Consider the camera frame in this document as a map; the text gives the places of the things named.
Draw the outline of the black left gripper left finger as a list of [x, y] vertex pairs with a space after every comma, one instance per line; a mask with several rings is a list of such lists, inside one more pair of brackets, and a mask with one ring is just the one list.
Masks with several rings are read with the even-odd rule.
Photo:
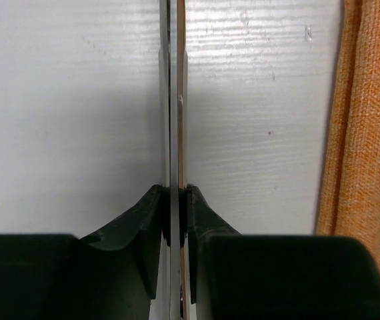
[[0, 234], [0, 319], [147, 319], [166, 209], [154, 185], [83, 238]]

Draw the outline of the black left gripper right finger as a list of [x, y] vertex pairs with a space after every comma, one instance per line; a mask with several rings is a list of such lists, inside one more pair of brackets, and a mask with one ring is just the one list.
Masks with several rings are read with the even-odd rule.
[[198, 319], [380, 319], [380, 272], [351, 237], [244, 235], [185, 190]]

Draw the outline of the steel serving tongs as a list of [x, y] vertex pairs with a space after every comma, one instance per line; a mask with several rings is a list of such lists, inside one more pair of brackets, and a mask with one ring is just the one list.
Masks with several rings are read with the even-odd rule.
[[187, 52], [184, 1], [160, 1], [159, 95], [165, 205], [151, 319], [194, 319], [187, 239]]

